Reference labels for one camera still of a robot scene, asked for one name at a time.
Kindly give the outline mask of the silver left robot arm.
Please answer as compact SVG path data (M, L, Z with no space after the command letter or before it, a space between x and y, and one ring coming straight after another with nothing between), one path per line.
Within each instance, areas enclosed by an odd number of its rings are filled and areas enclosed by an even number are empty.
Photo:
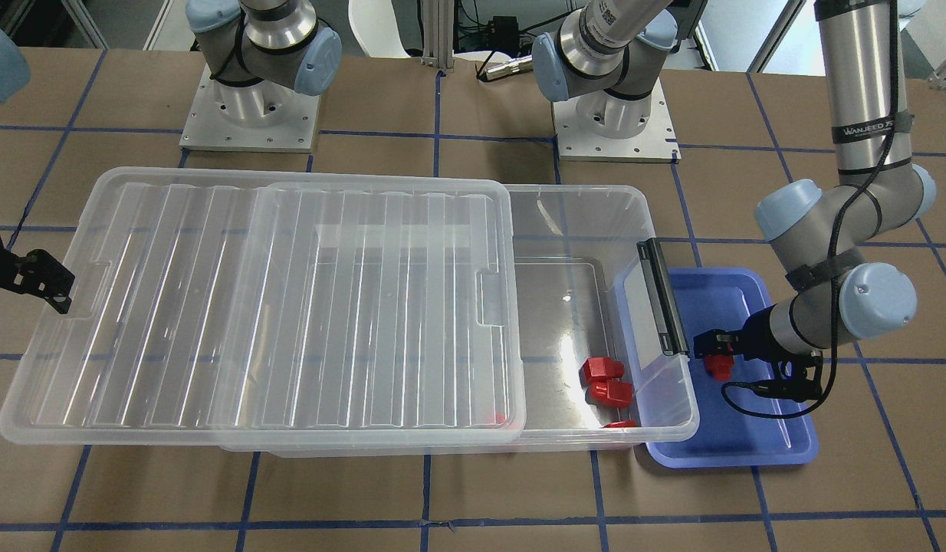
M798 179L754 217L795 296L750 315L740 330L708 330L694 354L784 361L875 339L915 316L917 292L899 269L869 262L862 242L928 212L935 180L912 162L912 115L900 66L895 1L817 1L839 182Z

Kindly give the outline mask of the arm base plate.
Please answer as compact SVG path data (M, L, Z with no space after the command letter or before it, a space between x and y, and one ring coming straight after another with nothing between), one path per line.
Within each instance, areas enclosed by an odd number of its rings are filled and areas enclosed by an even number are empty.
M321 98L262 81L228 87L204 67L179 145L222 153L312 153Z
M635 101L593 92L551 105L560 158L574 162L678 162L662 83Z

